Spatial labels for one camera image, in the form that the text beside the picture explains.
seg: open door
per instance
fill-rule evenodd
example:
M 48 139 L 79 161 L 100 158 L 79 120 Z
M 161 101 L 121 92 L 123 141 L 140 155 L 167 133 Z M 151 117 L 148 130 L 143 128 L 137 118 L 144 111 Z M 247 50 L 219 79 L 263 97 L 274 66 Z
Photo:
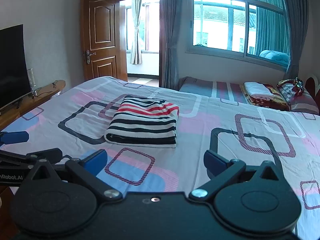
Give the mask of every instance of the open door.
M 119 0 L 81 0 L 81 45 L 85 80 L 112 76 L 127 81 L 120 44 Z

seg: patterned bed sheet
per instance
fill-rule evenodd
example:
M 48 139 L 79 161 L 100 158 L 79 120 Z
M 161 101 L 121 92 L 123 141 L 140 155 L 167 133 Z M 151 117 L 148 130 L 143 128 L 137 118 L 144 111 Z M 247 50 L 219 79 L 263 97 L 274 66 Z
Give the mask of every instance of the patterned bed sheet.
M 220 101 L 232 101 L 249 104 L 243 94 L 243 86 L 228 82 L 205 81 L 193 77 L 184 78 L 180 92 L 192 93 L 209 98 L 219 98 Z
M 104 131 L 128 94 L 163 98 L 180 107 L 175 149 L 127 147 L 105 141 Z M 107 166 L 97 177 L 123 193 L 188 194 L 209 180 L 203 164 L 209 148 L 248 165 L 270 160 L 283 171 L 301 202 L 298 236 L 315 240 L 320 236 L 319 127 L 320 117 L 312 114 L 281 112 L 101 77 L 20 117 L 5 131 L 27 131 L 29 141 L 0 149 L 27 154 L 58 147 L 63 154 L 81 159 L 106 149 Z M 255 136 L 248 138 L 246 133 Z

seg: building window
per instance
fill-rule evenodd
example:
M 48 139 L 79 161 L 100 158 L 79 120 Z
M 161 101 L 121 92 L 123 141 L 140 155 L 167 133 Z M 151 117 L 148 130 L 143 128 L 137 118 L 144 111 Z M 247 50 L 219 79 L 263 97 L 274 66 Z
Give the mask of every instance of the building window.
M 141 19 L 139 24 L 142 52 L 159 52 L 160 0 L 142 0 Z M 126 5 L 126 45 L 131 51 L 134 40 L 134 23 L 132 19 L 132 0 L 125 0 Z
M 192 1 L 190 51 L 244 58 L 280 69 L 288 66 L 290 53 L 283 0 Z

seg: tiled roof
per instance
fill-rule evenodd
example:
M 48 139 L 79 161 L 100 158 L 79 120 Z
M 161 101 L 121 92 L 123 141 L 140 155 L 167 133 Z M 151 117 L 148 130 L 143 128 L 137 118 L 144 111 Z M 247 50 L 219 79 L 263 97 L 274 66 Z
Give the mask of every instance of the tiled roof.
M 203 6 L 203 16 L 204 20 L 228 22 L 228 8 L 216 7 L 216 6 Z M 200 19 L 201 8 L 200 5 L 195 4 L 195 19 Z M 245 14 L 244 11 L 234 10 L 233 21 L 236 25 L 245 26 Z M 256 14 L 250 13 L 249 25 L 251 29 L 256 28 Z

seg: gray curtain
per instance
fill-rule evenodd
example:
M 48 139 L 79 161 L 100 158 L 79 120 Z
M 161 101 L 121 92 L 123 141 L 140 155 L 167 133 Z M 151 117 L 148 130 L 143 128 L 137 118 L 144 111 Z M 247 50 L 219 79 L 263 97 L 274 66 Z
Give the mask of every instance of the gray curtain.
M 284 3 L 290 26 L 289 45 L 291 47 L 291 57 L 287 72 L 284 75 L 284 79 L 288 79 L 296 78 L 299 74 L 299 61 L 308 30 L 309 1 L 284 0 Z
M 181 21 L 182 0 L 160 0 L 160 6 L 166 42 L 161 86 L 169 89 L 177 89 L 179 83 L 177 42 Z
M 282 8 L 282 0 L 259 0 Z M 255 55 L 266 49 L 289 55 L 288 32 L 283 15 L 257 7 L 257 39 Z
M 134 23 L 134 40 L 131 48 L 130 63 L 142 64 L 139 24 L 141 19 L 142 0 L 132 0 L 132 19 Z

